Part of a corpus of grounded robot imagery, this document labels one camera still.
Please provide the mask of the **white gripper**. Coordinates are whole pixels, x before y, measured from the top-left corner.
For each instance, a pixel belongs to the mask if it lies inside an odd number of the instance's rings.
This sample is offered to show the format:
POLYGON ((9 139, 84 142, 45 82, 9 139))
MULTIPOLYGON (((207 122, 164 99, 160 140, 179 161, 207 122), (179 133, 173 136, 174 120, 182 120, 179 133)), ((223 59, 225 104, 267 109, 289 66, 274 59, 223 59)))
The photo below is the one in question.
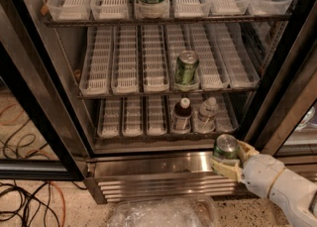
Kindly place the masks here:
POLYGON ((279 175, 284 171, 283 162, 270 155, 262 155, 250 144, 239 141, 239 160, 226 160, 212 157, 211 168, 218 175, 233 181, 243 182, 248 191, 268 198, 269 191, 279 175))

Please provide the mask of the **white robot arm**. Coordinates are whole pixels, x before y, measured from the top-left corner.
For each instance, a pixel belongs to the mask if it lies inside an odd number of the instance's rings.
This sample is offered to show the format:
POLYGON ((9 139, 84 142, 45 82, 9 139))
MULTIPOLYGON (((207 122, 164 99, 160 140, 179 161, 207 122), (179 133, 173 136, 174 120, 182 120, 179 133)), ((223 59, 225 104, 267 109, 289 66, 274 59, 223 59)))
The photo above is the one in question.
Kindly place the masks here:
POLYGON ((283 162, 235 138, 218 138, 210 164, 215 173, 243 183, 249 192, 277 205, 292 227, 317 227, 317 184, 283 162))

